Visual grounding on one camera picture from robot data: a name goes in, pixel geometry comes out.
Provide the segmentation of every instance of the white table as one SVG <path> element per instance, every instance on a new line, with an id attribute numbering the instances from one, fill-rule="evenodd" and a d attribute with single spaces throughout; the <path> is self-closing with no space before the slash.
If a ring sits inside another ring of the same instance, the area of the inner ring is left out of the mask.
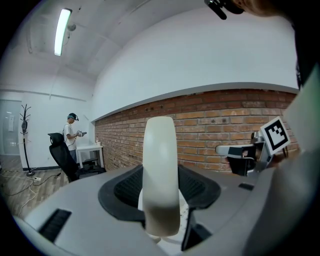
<path id="1" fill-rule="evenodd" d="M 104 159 L 102 156 L 102 148 L 103 146 L 98 146 L 96 144 L 92 145 L 85 145 L 85 146 L 77 146 L 76 147 L 76 157 L 79 160 L 80 168 L 83 168 L 82 159 L 81 159 L 81 152 L 90 152 L 90 151 L 99 151 L 100 154 L 100 165 L 104 167 Z"/>

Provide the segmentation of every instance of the brick wall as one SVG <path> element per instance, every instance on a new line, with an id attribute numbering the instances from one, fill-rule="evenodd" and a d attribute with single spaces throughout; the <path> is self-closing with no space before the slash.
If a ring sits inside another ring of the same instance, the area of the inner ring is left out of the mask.
<path id="1" fill-rule="evenodd" d="M 295 96 L 271 90 L 220 90 L 173 97 L 115 113 L 95 122 L 95 135 L 103 145 L 104 167 L 113 170 L 141 164 L 147 120 L 169 116 L 174 120 L 180 164 L 230 172 L 228 162 L 216 154 L 215 147 L 248 144 L 251 133 L 281 116 Z M 292 132 L 288 133 L 292 141 L 288 149 L 292 151 L 298 145 Z"/>

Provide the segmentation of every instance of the chair backrest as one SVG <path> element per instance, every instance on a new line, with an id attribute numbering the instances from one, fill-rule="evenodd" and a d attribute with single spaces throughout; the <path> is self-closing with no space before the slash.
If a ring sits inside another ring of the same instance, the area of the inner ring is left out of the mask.
<path id="1" fill-rule="evenodd" d="M 69 181 L 77 180 L 78 178 L 75 173 L 78 170 L 78 165 L 71 157 L 63 135 L 61 133 L 49 133 L 48 135 L 52 144 L 49 146 L 49 151 L 53 159 L 67 175 Z"/>

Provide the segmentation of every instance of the coat rack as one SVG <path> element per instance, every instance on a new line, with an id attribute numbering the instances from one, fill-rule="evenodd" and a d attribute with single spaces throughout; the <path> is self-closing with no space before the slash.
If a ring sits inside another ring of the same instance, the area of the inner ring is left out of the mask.
<path id="1" fill-rule="evenodd" d="M 28 157 L 27 157 L 27 149 L 26 149 L 26 137 L 25 135 L 27 134 L 27 128 L 28 128 L 28 122 L 29 119 L 26 119 L 27 117 L 29 117 L 30 115 L 27 115 L 27 110 L 30 109 L 31 107 L 27 108 L 27 104 L 25 104 L 25 107 L 23 105 L 21 105 L 23 107 L 24 110 L 24 115 L 20 114 L 22 116 L 23 119 L 20 118 L 20 120 L 22 120 L 22 132 L 20 132 L 23 135 L 23 148 L 24 148 L 24 155 L 25 155 L 25 160 L 26 160 L 26 165 L 28 166 L 28 173 L 26 174 L 27 176 L 32 176 L 35 175 L 34 171 L 31 171 L 30 166 L 29 166 L 29 162 L 28 162 Z"/>

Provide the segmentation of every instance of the headphones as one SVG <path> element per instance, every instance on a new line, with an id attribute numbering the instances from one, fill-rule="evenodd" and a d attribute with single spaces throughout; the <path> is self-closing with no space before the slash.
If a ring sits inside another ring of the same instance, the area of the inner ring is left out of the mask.
<path id="1" fill-rule="evenodd" d="M 204 3 L 222 20 L 227 19 L 227 15 L 222 11 L 222 7 L 233 14 L 242 14 L 244 12 L 244 10 L 238 8 L 232 0 L 204 0 Z"/>
<path id="2" fill-rule="evenodd" d="M 75 121 L 79 121 L 78 116 L 75 113 L 70 113 L 67 117 L 67 119 L 73 118 Z"/>

